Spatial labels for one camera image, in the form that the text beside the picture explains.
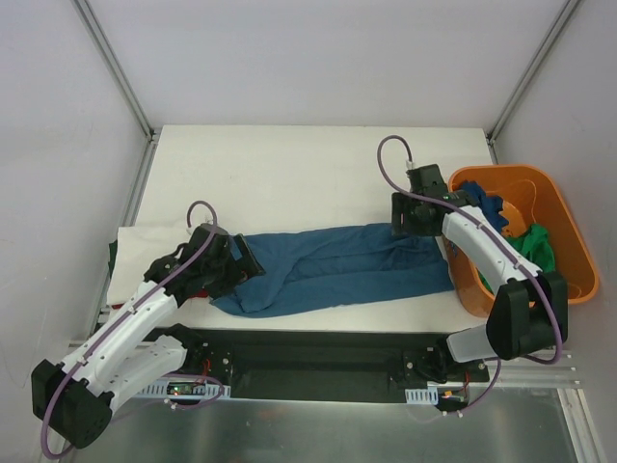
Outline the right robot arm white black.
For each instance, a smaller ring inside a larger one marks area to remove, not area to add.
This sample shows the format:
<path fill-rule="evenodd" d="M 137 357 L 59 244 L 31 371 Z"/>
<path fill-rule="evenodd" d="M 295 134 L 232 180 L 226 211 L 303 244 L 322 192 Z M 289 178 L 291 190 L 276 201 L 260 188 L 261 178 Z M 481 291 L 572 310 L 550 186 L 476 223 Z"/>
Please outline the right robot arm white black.
<path fill-rule="evenodd" d="M 410 169 L 411 188 L 390 197 L 394 234 L 442 236 L 462 251 L 494 295 L 486 322 L 442 337 L 416 365 L 423 377 L 444 383 L 464 374 L 470 362 L 524 357 L 553 347 L 557 362 L 569 335 L 568 290 L 557 271 L 545 271 L 517 252 L 488 221 L 479 201 L 451 191 L 440 168 Z"/>

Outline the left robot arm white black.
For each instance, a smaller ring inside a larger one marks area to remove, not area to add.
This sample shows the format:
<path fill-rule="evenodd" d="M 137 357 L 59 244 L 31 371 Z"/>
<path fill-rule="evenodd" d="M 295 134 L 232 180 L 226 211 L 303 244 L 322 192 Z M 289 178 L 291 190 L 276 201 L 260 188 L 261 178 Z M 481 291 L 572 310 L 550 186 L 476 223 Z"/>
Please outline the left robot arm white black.
<path fill-rule="evenodd" d="M 43 360 L 32 371 L 43 454 L 59 456 L 48 445 L 51 431 L 74 449 L 87 447 L 127 400 L 163 376 L 195 375 L 207 382 L 205 342 L 196 331 L 176 324 L 151 346 L 139 344 L 188 299 L 202 292 L 226 296 L 264 273 L 243 235 L 210 224 L 156 259 L 115 317 L 60 362 Z"/>

